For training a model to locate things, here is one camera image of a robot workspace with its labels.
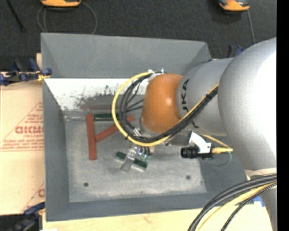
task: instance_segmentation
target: black carpet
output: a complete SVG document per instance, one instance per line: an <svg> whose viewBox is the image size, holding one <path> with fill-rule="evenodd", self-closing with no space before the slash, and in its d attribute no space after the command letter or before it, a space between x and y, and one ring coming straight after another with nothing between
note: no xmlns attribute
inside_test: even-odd
<svg viewBox="0 0 289 231"><path fill-rule="evenodd" d="M15 58L26 63L40 51L39 0L10 1L26 31L20 30L6 0L0 0L0 70L10 70ZM246 49L253 44L248 14L226 15L212 0L84 1L97 15L97 35L200 40L207 42L213 58L233 55L236 45ZM276 37L277 0L249 1L255 43ZM46 13L51 32L87 34L95 22L83 4L70 12ZM20 218L0 217L0 231Z"/></svg>

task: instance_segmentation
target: blue clamp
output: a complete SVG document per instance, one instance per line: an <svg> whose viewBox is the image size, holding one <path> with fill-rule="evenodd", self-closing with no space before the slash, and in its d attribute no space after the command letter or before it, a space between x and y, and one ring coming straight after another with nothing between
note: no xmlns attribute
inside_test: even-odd
<svg viewBox="0 0 289 231"><path fill-rule="evenodd" d="M29 59L29 65L32 71L25 71L19 59L15 59L11 67L12 70L8 73L0 74L0 85L7 86L16 82L42 79L53 73L50 68L41 70L33 58Z"/></svg>

